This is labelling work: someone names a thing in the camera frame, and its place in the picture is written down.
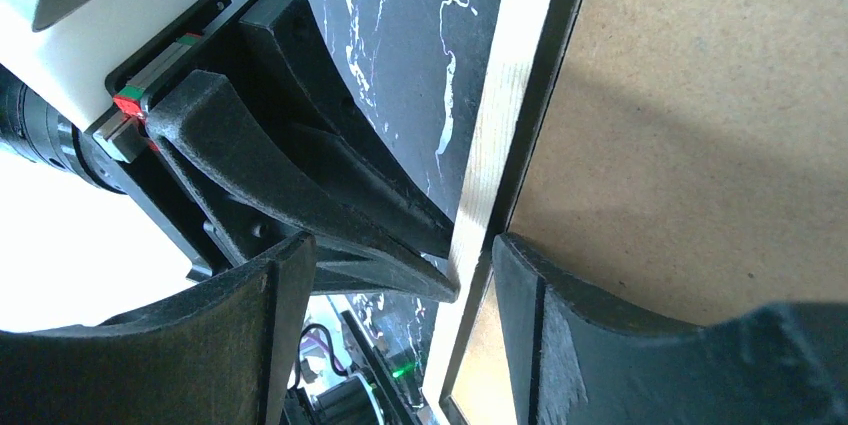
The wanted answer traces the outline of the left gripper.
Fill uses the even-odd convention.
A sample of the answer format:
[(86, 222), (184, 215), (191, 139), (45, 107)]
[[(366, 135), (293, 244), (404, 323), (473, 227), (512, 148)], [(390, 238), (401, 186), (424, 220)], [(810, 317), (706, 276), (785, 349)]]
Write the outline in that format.
[[(140, 57), (165, 50), (168, 39), (195, 40), (231, 3), (197, 0), (167, 26), (154, 27), (159, 33), (116, 68), (107, 90), (126, 85), (133, 67), (141, 70)], [(457, 298), (458, 286), (422, 252), (308, 178), (226, 76), (191, 72), (147, 120), (148, 133), (192, 197), (146, 135), (143, 114), (115, 104), (104, 113), (81, 130), (1, 64), (1, 151), (128, 195), (190, 258), (188, 279), (223, 273), (304, 231), (317, 241), (317, 293), (390, 290), (441, 302)]]

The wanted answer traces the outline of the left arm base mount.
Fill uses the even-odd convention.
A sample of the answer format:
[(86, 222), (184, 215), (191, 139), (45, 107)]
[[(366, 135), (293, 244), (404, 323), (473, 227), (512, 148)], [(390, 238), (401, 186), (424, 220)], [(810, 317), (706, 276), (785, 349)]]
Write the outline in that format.
[[(343, 335), (338, 342), (330, 330), (311, 323), (301, 331), (292, 383), (284, 396), (281, 424), (420, 424), (415, 408), (399, 385), (403, 370), (392, 370), (366, 337), (351, 311), (340, 314)], [(304, 344), (324, 352), (330, 375), (339, 379), (310, 394)]]

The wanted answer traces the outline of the brown backing board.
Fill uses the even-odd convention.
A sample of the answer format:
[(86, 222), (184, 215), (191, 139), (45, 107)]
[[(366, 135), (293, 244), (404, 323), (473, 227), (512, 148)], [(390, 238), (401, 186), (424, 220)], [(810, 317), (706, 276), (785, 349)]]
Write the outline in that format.
[[(696, 326), (847, 307), (847, 0), (582, 0), (506, 229)], [(521, 424), (494, 277), (453, 398)]]

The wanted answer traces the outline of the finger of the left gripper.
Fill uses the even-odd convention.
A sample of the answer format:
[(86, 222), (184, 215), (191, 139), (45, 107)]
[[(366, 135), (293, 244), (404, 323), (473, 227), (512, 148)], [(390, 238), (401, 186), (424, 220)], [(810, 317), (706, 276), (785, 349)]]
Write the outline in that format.
[(308, 0), (258, 0), (239, 32), (268, 86), (267, 133), (331, 199), (416, 252), (444, 258), (453, 223), (359, 109)]

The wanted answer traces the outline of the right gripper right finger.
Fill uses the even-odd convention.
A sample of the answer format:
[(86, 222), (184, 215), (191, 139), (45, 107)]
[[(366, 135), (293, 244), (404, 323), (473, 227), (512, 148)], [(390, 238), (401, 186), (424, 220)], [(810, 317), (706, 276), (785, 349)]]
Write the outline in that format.
[(491, 257), (521, 424), (847, 420), (843, 303), (771, 303), (702, 327), (570, 274), (515, 234)]

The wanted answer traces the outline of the wooden picture frame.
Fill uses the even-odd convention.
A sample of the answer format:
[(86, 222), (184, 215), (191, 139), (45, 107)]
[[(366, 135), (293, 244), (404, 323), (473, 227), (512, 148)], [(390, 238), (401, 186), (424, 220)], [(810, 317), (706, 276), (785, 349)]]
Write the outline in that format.
[(435, 319), (422, 384), (433, 424), (463, 424), (453, 387), (582, 0), (501, 0), (449, 255), (459, 287)]

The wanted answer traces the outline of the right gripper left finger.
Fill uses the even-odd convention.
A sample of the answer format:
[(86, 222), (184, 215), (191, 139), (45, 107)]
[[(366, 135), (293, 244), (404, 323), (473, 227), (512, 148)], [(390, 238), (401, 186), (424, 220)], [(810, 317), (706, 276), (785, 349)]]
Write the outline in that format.
[(1, 336), (5, 424), (276, 424), (316, 270), (306, 233), (97, 326)]

